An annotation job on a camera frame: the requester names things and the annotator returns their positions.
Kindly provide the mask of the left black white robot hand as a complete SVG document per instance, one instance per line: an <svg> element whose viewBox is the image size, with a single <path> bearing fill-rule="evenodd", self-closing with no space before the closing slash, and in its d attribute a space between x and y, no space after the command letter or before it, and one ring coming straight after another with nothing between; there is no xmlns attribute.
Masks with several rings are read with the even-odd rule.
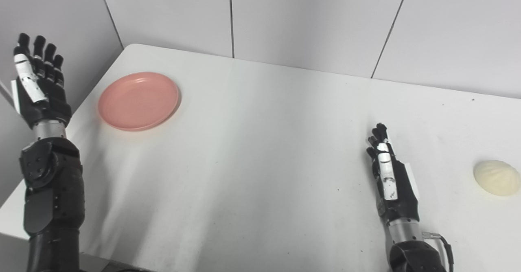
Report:
<svg viewBox="0 0 521 272"><path fill-rule="evenodd" d="M21 33L13 51L17 72L12 86L15 110L30 129L48 120L67 127L72 109L64 90L64 58L42 35L36 36L33 49L29 44L30 36Z"/></svg>

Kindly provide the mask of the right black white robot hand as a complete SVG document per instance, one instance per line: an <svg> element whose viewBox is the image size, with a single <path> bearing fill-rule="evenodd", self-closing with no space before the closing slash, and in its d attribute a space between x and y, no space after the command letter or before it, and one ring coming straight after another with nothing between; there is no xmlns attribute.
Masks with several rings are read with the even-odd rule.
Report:
<svg viewBox="0 0 521 272"><path fill-rule="evenodd" d="M405 164L400 162L389 140L387 127L378 123L368 137L367 148L371 170L376 182L377 211L385 222L398 219L419 221L418 199L415 196Z"/></svg>

